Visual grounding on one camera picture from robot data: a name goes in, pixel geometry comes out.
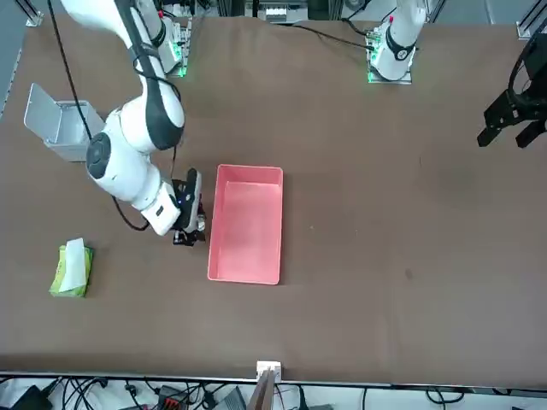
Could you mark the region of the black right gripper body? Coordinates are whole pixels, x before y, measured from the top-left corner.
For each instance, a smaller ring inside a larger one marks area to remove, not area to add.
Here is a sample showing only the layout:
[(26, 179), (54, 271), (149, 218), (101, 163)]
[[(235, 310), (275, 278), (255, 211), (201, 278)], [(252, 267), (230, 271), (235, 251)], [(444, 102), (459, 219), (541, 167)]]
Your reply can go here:
[(198, 228), (198, 209), (201, 200), (201, 182), (199, 178), (186, 181), (174, 180), (175, 199), (180, 215), (174, 229), (193, 232)]

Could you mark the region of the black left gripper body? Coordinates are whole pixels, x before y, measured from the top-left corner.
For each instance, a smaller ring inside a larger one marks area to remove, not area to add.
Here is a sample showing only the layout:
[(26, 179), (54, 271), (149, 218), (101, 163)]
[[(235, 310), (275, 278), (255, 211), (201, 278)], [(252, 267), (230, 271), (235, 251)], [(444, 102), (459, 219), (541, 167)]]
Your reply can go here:
[(546, 104), (546, 34), (530, 39), (523, 50), (517, 69), (524, 66), (529, 79), (528, 87), (519, 95), (522, 105)]

